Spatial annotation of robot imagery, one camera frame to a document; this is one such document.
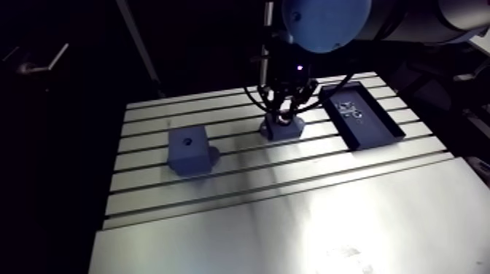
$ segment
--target metal pole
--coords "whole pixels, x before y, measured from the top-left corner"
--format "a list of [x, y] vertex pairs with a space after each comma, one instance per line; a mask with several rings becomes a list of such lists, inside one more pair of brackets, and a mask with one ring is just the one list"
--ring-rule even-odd
[[158, 84], [160, 84], [157, 72], [152, 64], [152, 60], [149, 57], [147, 48], [144, 46], [143, 39], [139, 34], [138, 28], [136, 27], [136, 23], [134, 22], [133, 15], [131, 14], [128, 3], [126, 3], [126, 0], [116, 0], [116, 3], [119, 7], [119, 10], [121, 11], [122, 18], [124, 18], [124, 21], [126, 22], [126, 26], [128, 27], [131, 37], [133, 37], [134, 44], [139, 51], [144, 66], [147, 68], [149, 77], [153, 82], [157, 82]]
[[[272, 11], [274, 8], [273, 2], [266, 2], [264, 9], [264, 26], [268, 27], [272, 25]], [[265, 48], [265, 45], [262, 45], [262, 56], [266, 56], [269, 54], [269, 51]], [[260, 62], [260, 85], [264, 86], [267, 82], [267, 67], [268, 67], [268, 59], [263, 58]]]

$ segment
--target blue cube with hole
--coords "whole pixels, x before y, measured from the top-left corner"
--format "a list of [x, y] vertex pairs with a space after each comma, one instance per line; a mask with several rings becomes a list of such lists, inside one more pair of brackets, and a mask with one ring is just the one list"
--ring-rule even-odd
[[210, 173], [219, 150], [209, 146], [204, 126], [176, 128], [168, 132], [168, 166], [179, 176]]

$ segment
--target black tray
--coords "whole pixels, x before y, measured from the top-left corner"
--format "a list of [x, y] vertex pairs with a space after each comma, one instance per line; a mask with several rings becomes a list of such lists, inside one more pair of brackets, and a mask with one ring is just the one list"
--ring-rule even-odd
[[[323, 86], [320, 100], [335, 85]], [[351, 82], [323, 103], [325, 111], [350, 150], [385, 146], [402, 140], [403, 130], [359, 82]]]

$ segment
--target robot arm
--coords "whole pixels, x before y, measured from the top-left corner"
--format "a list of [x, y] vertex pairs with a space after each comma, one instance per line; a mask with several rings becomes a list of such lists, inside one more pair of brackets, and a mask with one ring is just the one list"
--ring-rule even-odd
[[[490, 25], [488, 0], [283, 0], [268, 2], [265, 7], [268, 39], [262, 54], [267, 59], [262, 60], [261, 83], [257, 87], [264, 106], [248, 90], [246, 93], [272, 116], [273, 122], [283, 126], [288, 126], [296, 114], [322, 103], [300, 108], [318, 85], [309, 78], [308, 59], [315, 54], [331, 52], [354, 39], [463, 42]], [[282, 20], [276, 20], [279, 23], [274, 25], [272, 14]], [[304, 54], [293, 54], [298, 46]], [[347, 75], [331, 94], [351, 77], [352, 74]], [[286, 99], [291, 104], [288, 109], [281, 109]]]

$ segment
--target door handle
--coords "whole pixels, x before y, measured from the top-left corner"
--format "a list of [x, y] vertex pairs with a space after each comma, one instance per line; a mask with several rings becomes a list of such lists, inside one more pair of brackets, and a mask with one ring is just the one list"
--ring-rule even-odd
[[68, 49], [69, 44], [66, 43], [62, 46], [61, 50], [56, 54], [56, 56], [51, 60], [50, 64], [47, 66], [43, 67], [38, 67], [34, 65], [33, 63], [22, 63], [17, 69], [17, 73], [22, 74], [22, 75], [31, 75], [35, 74], [38, 72], [43, 72], [43, 71], [51, 71], [56, 63], [60, 60], [61, 56], [65, 53], [65, 51]]

